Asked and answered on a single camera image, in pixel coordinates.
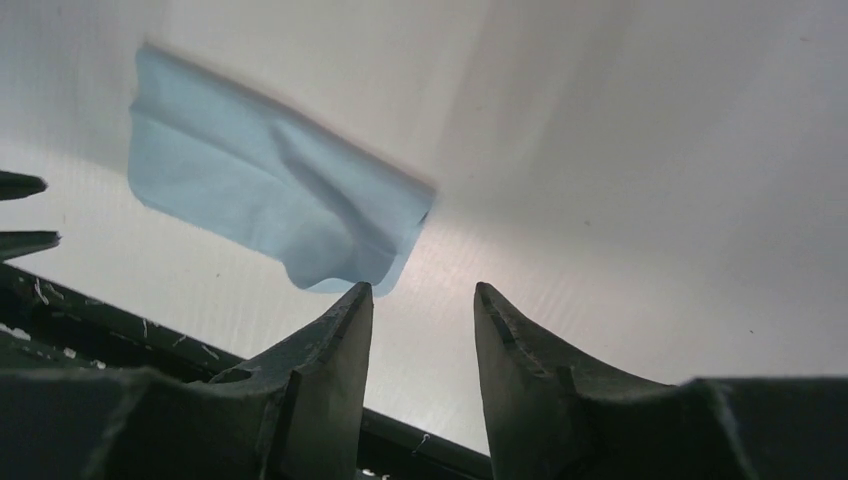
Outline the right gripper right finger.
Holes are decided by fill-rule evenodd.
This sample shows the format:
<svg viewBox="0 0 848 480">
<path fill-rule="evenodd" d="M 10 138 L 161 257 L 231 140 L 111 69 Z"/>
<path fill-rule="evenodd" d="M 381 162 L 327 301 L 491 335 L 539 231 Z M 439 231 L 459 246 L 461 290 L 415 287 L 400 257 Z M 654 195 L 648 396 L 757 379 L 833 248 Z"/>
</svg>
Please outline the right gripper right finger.
<svg viewBox="0 0 848 480">
<path fill-rule="evenodd" d="M 665 385 L 602 362 L 494 286 L 474 293 L 479 382 L 498 479 L 843 479 L 843 377 Z"/>
</svg>

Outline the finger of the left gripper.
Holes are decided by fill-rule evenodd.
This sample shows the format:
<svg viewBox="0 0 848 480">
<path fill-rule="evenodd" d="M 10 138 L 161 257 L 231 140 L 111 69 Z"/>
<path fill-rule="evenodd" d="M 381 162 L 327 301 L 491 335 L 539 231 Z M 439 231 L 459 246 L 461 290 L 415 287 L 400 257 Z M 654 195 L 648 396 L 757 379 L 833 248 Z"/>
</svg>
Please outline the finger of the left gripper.
<svg viewBox="0 0 848 480">
<path fill-rule="evenodd" d="M 48 188 L 44 179 L 16 172 L 0 171 L 0 200 L 10 201 L 44 192 Z"/>
<path fill-rule="evenodd" d="M 55 231 L 2 231 L 1 261 L 55 248 L 60 241 L 61 236 Z"/>
</svg>

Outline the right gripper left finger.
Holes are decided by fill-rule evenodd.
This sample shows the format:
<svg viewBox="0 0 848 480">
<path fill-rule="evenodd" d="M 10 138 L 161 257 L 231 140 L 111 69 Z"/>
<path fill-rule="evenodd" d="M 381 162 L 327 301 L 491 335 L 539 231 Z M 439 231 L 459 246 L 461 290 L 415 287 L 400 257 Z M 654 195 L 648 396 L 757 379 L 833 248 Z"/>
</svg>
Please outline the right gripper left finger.
<svg viewBox="0 0 848 480">
<path fill-rule="evenodd" d="M 1 373 L 5 479 L 352 479 L 372 339 L 358 283 L 207 382 L 150 367 Z"/>
</svg>

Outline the light blue cloth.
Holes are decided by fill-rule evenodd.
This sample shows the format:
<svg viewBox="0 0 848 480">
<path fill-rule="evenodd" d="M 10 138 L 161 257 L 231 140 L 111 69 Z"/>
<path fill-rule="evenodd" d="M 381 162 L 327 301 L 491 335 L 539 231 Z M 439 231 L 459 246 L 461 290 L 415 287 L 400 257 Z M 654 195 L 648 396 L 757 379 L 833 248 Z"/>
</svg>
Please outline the light blue cloth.
<svg viewBox="0 0 848 480">
<path fill-rule="evenodd" d="M 279 261 L 301 290 L 394 288 L 430 184 L 161 49 L 135 61 L 128 183 L 142 204 Z"/>
</svg>

